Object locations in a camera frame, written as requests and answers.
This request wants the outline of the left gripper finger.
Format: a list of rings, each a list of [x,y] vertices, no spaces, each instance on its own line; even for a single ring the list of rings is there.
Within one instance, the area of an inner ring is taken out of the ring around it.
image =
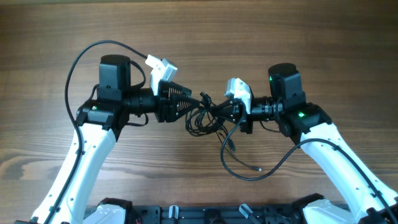
[[[174,122],[188,112],[198,108],[200,101],[185,95],[171,94],[169,105],[169,121]]]
[[[177,83],[170,82],[169,83],[169,93],[170,94],[176,94],[176,95],[184,95],[184,96],[191,96],[192,91],[189,88],[186,88],[184,86],[181,86]]]

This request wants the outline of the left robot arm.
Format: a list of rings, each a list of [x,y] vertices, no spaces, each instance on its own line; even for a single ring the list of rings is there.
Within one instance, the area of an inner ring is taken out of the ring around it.
[[[131,67],[138,64],[123,55],[105,55],[99,65],[99,84],[72,121],[75,133],[69,152],[47,196],[30,223],[140,223],[132,202],[102,200],[86,215],[88,198],[104,160],[114,148],[129,118],[155,114],[158,122],[171,123],[200,103],[191,90],[172,81],[177,67],[167,59],[145,57],[150,66],[150,87],[131,85]]]

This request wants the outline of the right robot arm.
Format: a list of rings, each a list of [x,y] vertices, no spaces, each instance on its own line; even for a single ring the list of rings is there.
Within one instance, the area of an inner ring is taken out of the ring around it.
[[[355,154],[324,110],[306,101],[300,72],[292,63],[268,69],[270,97],[254,97],[239,78],[227,82],[227,101],[211,113],[251,133],[255,121],[275,121],[279,131],[324,171],[344,198],[347,208],[312,194],[291,204],[291,223],[397,223],[397,192],[380,181]]]

